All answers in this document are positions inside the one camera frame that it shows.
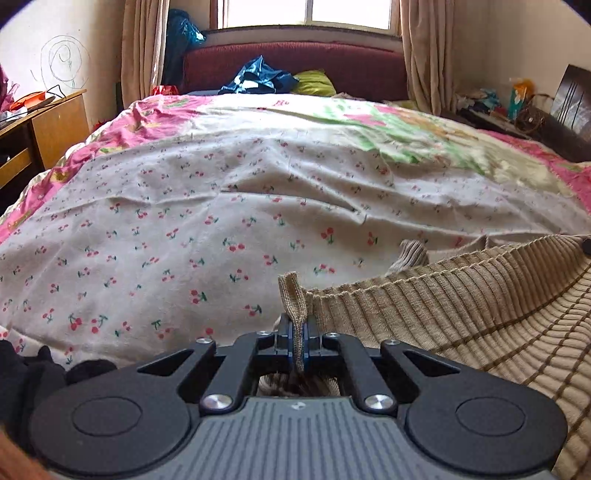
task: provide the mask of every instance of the wall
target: wall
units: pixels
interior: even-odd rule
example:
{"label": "wall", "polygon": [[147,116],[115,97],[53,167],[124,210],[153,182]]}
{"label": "wall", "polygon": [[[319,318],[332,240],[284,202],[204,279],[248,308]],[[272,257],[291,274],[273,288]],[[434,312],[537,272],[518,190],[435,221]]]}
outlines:
{"label": "wall", "polygon": [[391,35],[367,34],[359,30],[326,27],[243,27],[216,30],[207,35],[205,45],[228,45],[235,43],[261,43],[275,41],[318,41],[345,43],[362,47],[382,48],[402,52],[402,41]]}
{"label": "wall", "polygon": [[209,28],[209,0],[170,0],[170,8],[185,10],[199,30]]}
{"label": "wall", "polygon": [[35,0],[0,31],[0,64],[17,98],[80,88],[91,125],[116,115],[124,0]]}
{"label": "wall", "polygon": [[507,102],[511,77],[554,95],[569,63],[591,70],[591,26],[562,0],[456,0],[456,8],[458,85],[496,88]]}
{"label": "wall", "polygon": [[485,76],[489,0],[456,0],[455,7],[454,81],[457,91],[468,91],[480,88]]}

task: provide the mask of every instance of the white wall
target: white wall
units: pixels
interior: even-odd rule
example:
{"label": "white wall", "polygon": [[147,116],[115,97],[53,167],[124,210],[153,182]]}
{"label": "white wall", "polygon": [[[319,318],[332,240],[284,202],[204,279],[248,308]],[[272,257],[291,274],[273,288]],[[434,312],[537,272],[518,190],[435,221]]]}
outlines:
{"label": "white wall", "polygon": [[0,64],[20,84],[17,98],[56,84],[65,94],[82,87],[88,90],[89,123],[112,119],[124,5],[125,0],[35,0],[23,9],[0,31]]}
{"label": "white wall", "polygon": [[490,0],[485,79],[508,99],[510,77],[556,94],[569,63],[591,70],[591,25],[562,0]]}
{"label": "white wall", "polygon": [[456,0],[456,84],[496,88],[511,77],[555,95],[569,63],[591,70],[591,25],[562,0]]}

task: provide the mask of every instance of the yellow-green pillow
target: yellow-green pillow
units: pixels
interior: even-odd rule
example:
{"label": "yellow-green pillow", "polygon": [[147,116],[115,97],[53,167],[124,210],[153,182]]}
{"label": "yellow-green pillow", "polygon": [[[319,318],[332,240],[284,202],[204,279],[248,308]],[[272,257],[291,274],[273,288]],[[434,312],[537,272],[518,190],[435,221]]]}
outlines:
{"label": "yellow-green pillow", "polygon": [[299,80],[291,91],[298,95],[316,95],[319,97],[332,97],[336,95],[335,87],[323,70],[308,70],[294,75]]}

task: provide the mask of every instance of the red headboard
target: red headboard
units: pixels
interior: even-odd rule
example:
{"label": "red headboard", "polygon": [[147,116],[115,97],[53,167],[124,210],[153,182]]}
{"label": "red headboard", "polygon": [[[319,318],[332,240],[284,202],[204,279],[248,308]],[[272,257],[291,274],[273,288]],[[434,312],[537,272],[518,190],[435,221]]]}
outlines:
{"label": "red headboard", "polygon": [[401,53],[301,41],[232,44],[190,51],[184,57],[181,93],[219,89],[231,82],[247,61],[259,55],[263,55],[271,67],[292,74],[322,69],[337,92],[374,102],[408,99]]}

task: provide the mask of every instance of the window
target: window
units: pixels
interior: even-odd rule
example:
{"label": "window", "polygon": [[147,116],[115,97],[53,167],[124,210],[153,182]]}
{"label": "window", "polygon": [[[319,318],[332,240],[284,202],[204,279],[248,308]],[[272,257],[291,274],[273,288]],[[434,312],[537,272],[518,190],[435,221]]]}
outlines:
{"label": "window", "polygon": [[211,0],[218,28],[324,25],[396,34],[398,0]]}

